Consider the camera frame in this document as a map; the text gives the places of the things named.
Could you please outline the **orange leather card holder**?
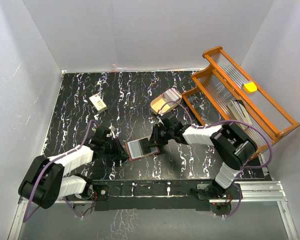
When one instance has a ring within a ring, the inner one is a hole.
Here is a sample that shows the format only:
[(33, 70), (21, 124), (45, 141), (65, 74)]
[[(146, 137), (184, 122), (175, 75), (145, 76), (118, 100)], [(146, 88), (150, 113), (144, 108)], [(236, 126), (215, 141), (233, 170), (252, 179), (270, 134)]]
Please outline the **orange leather card holder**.
[(150, 146), (149, 139), (148, 136), (125, 143), (130, 162), (160, 153), (157, 146)]

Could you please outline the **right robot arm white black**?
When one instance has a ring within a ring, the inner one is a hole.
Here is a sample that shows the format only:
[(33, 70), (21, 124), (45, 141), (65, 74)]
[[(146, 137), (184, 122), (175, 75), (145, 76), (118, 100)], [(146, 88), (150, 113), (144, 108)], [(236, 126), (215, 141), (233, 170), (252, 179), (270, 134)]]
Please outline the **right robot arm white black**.
[(212, 183), (200, 194), (223, 199), (231, 192), (231, 185), (246, 162), (256, 153), (257, 145), (240, 127), (249, 124), (239, 120), (224, 120), (208, 126), (182, 124), (175, 114), (158, 117), (152, 128), (149, 147), (162, 147), (174, 140), (183, 145), (206, 145), (215, 148), (223, 163)]

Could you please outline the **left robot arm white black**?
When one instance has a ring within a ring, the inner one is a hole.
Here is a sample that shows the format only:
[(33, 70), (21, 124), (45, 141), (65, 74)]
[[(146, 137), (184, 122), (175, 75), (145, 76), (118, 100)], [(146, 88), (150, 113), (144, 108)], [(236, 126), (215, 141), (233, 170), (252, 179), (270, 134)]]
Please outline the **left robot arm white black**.
[(94, 189), (91, 180), (81, 174), (70, 173), (99, 156), (116, 162), (129, 157), (111, 128), (97, 127), (93, 136), (86, 136), (82, 144), (65, 153), (35, 157), (18, 188), (18, 194), (43, 209), (70, 195), (90, 199)]

